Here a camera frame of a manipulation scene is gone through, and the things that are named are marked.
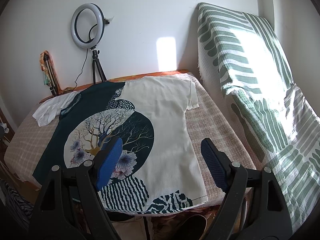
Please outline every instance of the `shirt sleeve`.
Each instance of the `shirt sleeve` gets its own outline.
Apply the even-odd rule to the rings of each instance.
[[[189,102],[188,102],[187,110],[199,107],[196,84],[192,81],[190,81],[190,93],[189,93],[188,99],[189,99]]]

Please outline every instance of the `tripod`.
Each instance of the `tripod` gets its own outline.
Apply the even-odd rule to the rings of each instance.
[[[106,79],[106,76],[103,72],[103,69],[101,67],[101,64],[100,64],[100,60],[98,58],[98,54],[100,53],[100,51],[96,51],[95,50],[95,47],[94,48],[91,48],[92,49],[92,76],[93,76],[93,84],[95,85],[96,84],[96,67],[98,69],[98,72],[99,72],[99,75],[100,75],[100,78],[101,78],[101,81],[102,82],[106,82],[107,79]]]

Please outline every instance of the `metal screw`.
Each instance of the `metal screw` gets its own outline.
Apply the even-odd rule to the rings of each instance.
[[[231,165],[234,166],[235,168],[239,168],[240,162],[232,162]]]
[[[84,163],[83,163],[84,166],[86,167],[90,167],[92,165],[92,161],[90,160],[86,160]]]
[[[271,173],[271,169],[269,167],[264,167],[263,169],[264,169],[265,172]]]
[[[51,168],[52,171],[57,171],[59,170],[59,166],[58,165],[54,165],[52,168]]]

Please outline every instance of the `blue rubber pad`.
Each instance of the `blue rubber pad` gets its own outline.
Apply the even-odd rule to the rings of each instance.
[[[98,177],[96,182],[96,189],[100,191],[103,187],[108,185],[109,179],[118,163],[122,153],[122,139],[118,138],[113,147],[111,148],[108,156],[103,161],[100,169],[98,170]]]
[[[221,188],[223,192],[227,192],[229,189],[227,173],[206,140],[201,142],[201,154],[216,186]]]

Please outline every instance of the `beige plaid blanket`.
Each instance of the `beige plaid blanket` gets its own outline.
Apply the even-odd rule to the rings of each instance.
[[[199,108],[186,111],[187,130],[199,162],[209,199],[205,206],[218,205],[222,202],[224,193],[216,187],[201,155],[201,141],[204,138],[210,138],[218,150],[225,152],[230,160],[237,160],[249,169],[255,169],[255,166],[239,138],[200,82],[191,73],[166,77],[191,80],[196,84]],[[16,173],[22,181],[29,181],[41,187],[33,178],[32,173],[46,149],[59,119],[56,117],[49,125],[39,127],[32,117],[38,107],[39,104],[31,110],[18,128],[6,151],[4,161],[11,172]]]

